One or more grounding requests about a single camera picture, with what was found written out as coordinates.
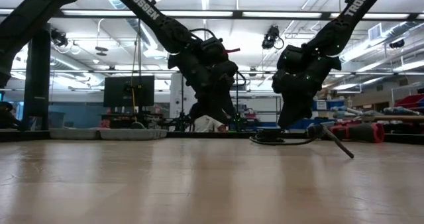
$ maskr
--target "black robotic arm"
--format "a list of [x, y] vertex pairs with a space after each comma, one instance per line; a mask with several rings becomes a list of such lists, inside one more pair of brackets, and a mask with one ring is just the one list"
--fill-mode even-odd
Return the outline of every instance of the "black robotic arm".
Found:
[[[5, 87], [13, 60], [22, 47], [44, 26], [60, 7], [77, 0], [24, 0], [0, 24], [0, 87]], [[229, 61], [222, 39], [203, 41], [177, 20], [161, 13], [149, 0], [121, 0], [149, 26], [160, 44], [170, 53], [168, 68], [178, 67], [204, 104], [203, 111], [217, 120], [234, 114], [229, 90], [238, 70]]]
[[286, 129], [302, 118], [312, 116], [313, 97], [331, 69], [341, 70], [338, 55], [347, 45], [355, 26], [377, 0], [346, 0], [346, 8], [327, 23], [315, 38], [301, 48], [287, 46], [272, 77], [274, 92], [281, 93], [284, 104], [278, 125]]

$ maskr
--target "blue wall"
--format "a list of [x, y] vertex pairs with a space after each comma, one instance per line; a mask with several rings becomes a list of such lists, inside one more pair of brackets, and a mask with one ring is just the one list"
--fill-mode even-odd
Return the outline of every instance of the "blue wall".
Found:
[[86, 103], [53, 104], [48, 110], [65, 113], [64, 122], [74, 122], [74, 128], [81, 129], [99, 127], [101, 115], [107, 112], [107, 108], [102, 105], [86, 105]]

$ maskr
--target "table surface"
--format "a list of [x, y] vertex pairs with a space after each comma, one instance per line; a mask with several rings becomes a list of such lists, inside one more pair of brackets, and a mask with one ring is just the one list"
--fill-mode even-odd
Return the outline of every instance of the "table surface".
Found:
[[0, 143], [0, 223], [424, 223], [424, 149], [248, 140]]

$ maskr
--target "fluorescent light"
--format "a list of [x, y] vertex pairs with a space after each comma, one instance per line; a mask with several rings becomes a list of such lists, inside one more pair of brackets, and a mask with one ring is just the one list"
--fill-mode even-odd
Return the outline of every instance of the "fluorescent light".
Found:
[[380, 81], [381, 79], [383, 79], [383, 78], [374, 78], [374, 79], [371, 79], [371, 80], [368, 80], [368, 81], [362, 83], [362, 85], [371, 84], [373, 82]]
[[74, 69], [74, 70], [79, 70], [79, 68], [77, 68], [77, 67], [75, 67], [74, 65], [69, 64], [69, 63], [67, 63], [67, 62], [65, 62], [65, 61], [63, 61], [63, 60], [61, 60], [61, 59], [56, 58], [56, 61], [61, 62], [61, 63], [63, 63], [63, 64], [65, 64], [65, 65], [67, 65], [68, 67], [70, 67], [70, 68], [72, 68], [72, 69]]
[[[335, 19], [339, 16], [338, 13], [330, 14], [330, 19]], [[364, 15], [363, 19], [406, 19], [409, 17], [409, 14], [399, 14], [399, 13], [367, 13]]]
[[86, 88], [87, 89], [88, 88], [88, 85], [85, 85], [81, 82], [77, 82], [77, 81], [69, 79], [69, 78], [58, 77], [58, 78], [51, 78], [51, 80], [53, 82], [60, 84], [60, 85], [64, 85], [66, 87], [72, 87], [72, 88], [75, 88], [75, 89], [77, 89], [77, 88], [81, 88], [81, 89]]
[[[62, 10], [66, 16], [96, 16], [96, 17], [134, 17], [135, 14], [130, 10]], [[187, 17], [231, 17], [232, 11], [162, 11], [168, 16], [187, 16]]]
[[143, 52], [143, 55], [146, 56], [146, 58], [164, 59], [167, 57], [168, 53], [157, 49], [148, 49]]
[[391, 76], [394, 75], [394, 72], [357, 72], [356, 75], [381, 75], [381, 76]]
[[330, 72], [330, 75], [349, 75], [351, 72]]
[[338, 91], [337, 94], [360, 94], [361, 91]]
[[400, 72], [399, 74], [405, 76], [424, 76], [424, 72]]
[[408, 71], [414, 68], [418, 68], [420, 66], [424, 66], [424, 61], [418, 61], [418, 62], [411, 62], [408, 64], [404, 64], [398, 68], [393, 69], [393, 72], [402, 72], [402, 71]]
[[321, 17], [321, 13], [291, 13], [291, 12], [243, 12], [244, 17], [272, 17], [272, 18], [306, 18]]
[[52, 73], [87, 73], [89, 70], [51, 70]]
[[0, 15], [10, 15], [13, 9], [0, 9]]
[[61, 10], [61, 12], [66, 16], [87, 16], [87, 17], [106, 17], [106, 16], [112, 16], [112, 17], [121, 17], [121, 16], [128, 16], [133, 17], [134, 13], [130, 10], [88, 10], [88, 9], [73, 9], [73, 10]]
[[365, 66], [361, 69], [358, 69], [357, 72], [365, 72], [365, 71], [371, 70], [372, 68], [376, 68], [379, 65], [380, 65], [379, 63], [375, 62], [375, 63], [367, 65], [367, 66]]
[[168, 16], [187, 16], [187, 17], [231, 17], [232, 11], [163, 11]]
[[19, 74], [17, 72], [11, 72], [11, 75], [12, 75], [13, 78], [17, 78], [17, 79], [20, 79], [20, 80], [25, 80], [25, 78], [26, 78], [26, 76]]
[[349, 89], [356, 85], [357, 84], [343, 84], [343, 85], [338, 85], [337, 87], [334, 87], [333, 89], [336, 89], [336, 90]]
[[406, 19], [409, 14], [379, 14], [379, 13], [367, 13], [363, 19]]

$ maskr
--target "computer monitor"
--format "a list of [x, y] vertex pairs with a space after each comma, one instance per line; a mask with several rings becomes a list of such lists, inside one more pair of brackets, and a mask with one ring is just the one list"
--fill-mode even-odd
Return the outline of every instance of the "computer monitor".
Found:
[[105, 78], [104, 107], [138, 107], [154, 105], [154, 76]]

